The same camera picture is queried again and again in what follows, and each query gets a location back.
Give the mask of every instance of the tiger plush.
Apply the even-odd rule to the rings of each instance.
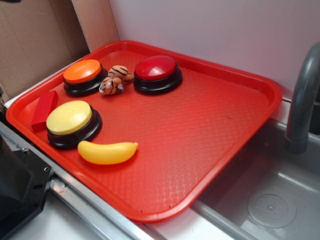
[[[107,76],[99,87],[99,92],[104,95],[121,94],[124,91],[122,80],[119,77]]]
[[[114,65],[110,68],[108,76],[111,78],[120,78],[123,83],[130,83],[134,79],[134,76],[129,73],[128,68],[121,65]]]

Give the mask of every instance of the red button top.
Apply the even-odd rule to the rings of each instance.
[[[135,74],[146,81],[166,78],[176,70],[176,61],[169,56],[151,56],[137,64]]]

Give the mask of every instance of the stainless steel sink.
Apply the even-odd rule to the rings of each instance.
[[[235,239],[318,240],[320,139],[307,152],[284,149],[286,125],[269,120],[192,208]]]

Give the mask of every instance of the red wooden block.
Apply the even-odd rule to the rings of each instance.
[[[47,129],[47,118],[56,108],[57,101],[58,94],[54,90],[41,94],[31,122],[31,127],[34,131]]]

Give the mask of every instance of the black machine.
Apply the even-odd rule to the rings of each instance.
[[[42,212],[52,168],[28,148],[12,151],[0,136],[0,240]]]

